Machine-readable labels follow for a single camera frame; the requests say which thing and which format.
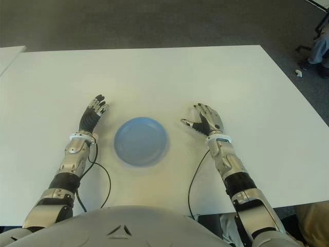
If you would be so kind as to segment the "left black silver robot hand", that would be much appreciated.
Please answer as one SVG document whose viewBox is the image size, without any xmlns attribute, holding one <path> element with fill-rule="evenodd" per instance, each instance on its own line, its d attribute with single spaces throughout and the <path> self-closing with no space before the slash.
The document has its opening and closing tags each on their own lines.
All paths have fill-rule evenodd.
<svg viewBox="0 0 329 247">
<path fill-rule="evenodd" d="M 79 131 L 93 133 L 101 116 L 108 110 L 109 105 L 103 95 L 98 95 L 91 100 L 85 109 L 79 123 Z"/>
</svg>

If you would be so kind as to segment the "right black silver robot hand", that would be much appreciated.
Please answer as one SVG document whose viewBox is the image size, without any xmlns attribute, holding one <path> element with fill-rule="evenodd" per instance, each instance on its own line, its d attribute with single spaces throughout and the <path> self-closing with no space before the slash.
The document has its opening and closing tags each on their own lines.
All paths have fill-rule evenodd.
<svg viewBox="0 0 329 247">
<path fill-rule="evenodd" d="M 180 120 L 182 124 L 206 136 L 224 133 L 224 126 L 217 111 L 202 103 L 195 104 L 193 107 L 199 115 L 200 122 L 182 118 Z"/>
</svg>

